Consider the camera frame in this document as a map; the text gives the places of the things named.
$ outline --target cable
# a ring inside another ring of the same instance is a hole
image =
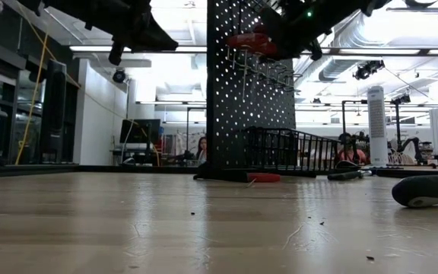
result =
[[[28,122],[24,128],[23,144],[21,145],[20,150],[18,151],[18,156],[16,157],[16,162],[14,163],[15,165],[19,165],[21,153],[23,153],[24,144],[26,144],[27,142],[28,129],[30,128],[31,115],[33,113],[33,108],[35,107],[35,98],[37,96],[37,91],[39,87],[38,83],[40,83],[40,77],[42,75],[43,59],[45,58],[46,41],[48,40],[48,38],[49,38],[49,31],[47,29],[45,33],[45,40],[43,41],[42,56],[40,57],[40,65],[38,67],[38,75],[36,76],[35,88],[33,89],[33,97],[31,98],[30,112],[28,113]]]
[[[435,101],[434,99],[432,99],[430,96],[426,95],[425,93],[423,93],[422,91],[419,91],[416,87],[414,87],[413,85],[411,85],[410,83],[408,83],[407,81],[403,80],[400,76],[396,75],[394,72],[392,72],[391,70],[387,69],[385,67],[385,70],[389,73],[391,73],[393,76],[395,76],[396,78],[398,78],[400,81],[404,82],[408,87],[413,88],[414,90],[416,90],[416,92],[418,92],[419,94],[424,95],[425,97],[429,98],[431,101]]]
[[[128,142],[129,133],[131,133],[131,129],[133,128],[133,122],[134,122],[134,121],[135,121],[135,120],[132,119],[132,124],[129,125],[128,134],[126,134],[125,143],[122,144],[122,151],[121,151],[121,164],[123,163],[123,157],[125,156],[126,143]]]
[[[42,37],[40,37],[40,35],[38,34],[38,31],[37,31],[37,30],[35,29],[35,27],[31,24],[30,19],[28,19],[27,13],[24,11],[23,7],[21,6],[21,3],[18,2],[18,1],[17,1],[16,3],[17,3],[17,5],[18,5],[18,7],[19,7],[19,9],[20,9],[20,11],[21,11],[21,13],[22,13],[22,15],[23,15],[25,21],[30,25],[30,28],[31,28],[31,30],[33,31],[33,33],[35,33],[36,38],[38,38],[38,40],[42,43],[42,45],[43,45],[43,51],[44,51],[44,52],[47,51],[48,54],[50,54],[50,56],[52,57],[52,60],[58,62],[58,59],[53,55],[52,51],[50,51],[50,49],[46,46],[46,42],[42,40]],[[38,68],[39,71],[41,70],[42,66],[43,66],[43,64],[41,63],[41,64],[40,64],[40,67]],[[78,87],[78,88],[81,87],[81,85],[80,85],[79,83],[77,83],[76,80],[74,80],[73,77],[71,77],[68,73],[66,73],[65,75],[66,75],[67,78],[72,82],[73,85],[75,85],[75,86]],[[118,117],[121,118],[121,119],[126,119],[126,120],[128,120],[128,121],[134,123],[136,126],[139,126],[139,124],[138,124],[137,122],[134,122],[134,121],[131,120],[131,119],[127,119],[126,117],[121,116],[121,115],[119,115],[118,113],[115,113],[114,111],[110,110],[110,109],[107,108],[106,106],[102,105],[99,101],[97,101],[96,99],[94,99],[94,98],[93,98],[92,96],[90,96],[87,92],[84,91],[84,94],[87,95],[87,96],[88,96],[91,100],[93,100],[96,104],[98,104],[99,106],[101,106],[103,109],[109,111],[110,113],[112,113],[112,114],[118,116]],[[142,128],[141,128],[141,131],[143,132],[143,134],[144,134],[145,137],[148,137],[148,135],[146,134],[146,132],[145,132]],[[154,152],[155,152],[155,154],[156,154],[156,156],[157,156],[157,166],[159,167],[159,166],[160,166],[160,157],[159,157],[159,154],[158,154],[158,150],[155,148],[155,146],[153,146],[153,150],[154,150]]]

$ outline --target red tool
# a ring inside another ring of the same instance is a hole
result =
[[[264,173],[248,173],[248,181],[255,183],[278,183],[281,176],[278,174],[264,174]]]
[[[277,46],[263,33],[245,33],[228,37],[227,45],[234,49],[246,49],[251,53],[260,53],[265,56],[274,56]]]

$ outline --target computer monitor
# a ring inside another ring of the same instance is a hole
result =
[[[122,144],[147,143],[148,130],[150,130],[150,142],[155,143],[160,138],[160,123],[160,119],[134,119],[133,123],[131,120],[124,119],[121,125],[119,142]]]

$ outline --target metal wire basket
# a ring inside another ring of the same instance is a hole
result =
[[[338,156],[337,140],[294,129],[251,127],[246,135],[246,165],[269,170],[329,171]]]

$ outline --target white pillar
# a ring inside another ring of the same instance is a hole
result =
[[[129,119],[154,119],[155,106],[153,104],[136,104],[136,101],[153,102],[157,96],[157,86],[152,79],[139,77],[129,82]]]
[[[371,87],[367,93],[370,118],[370,158],[375,167],[388,164],[386,141],[385,96],[380,86]]]

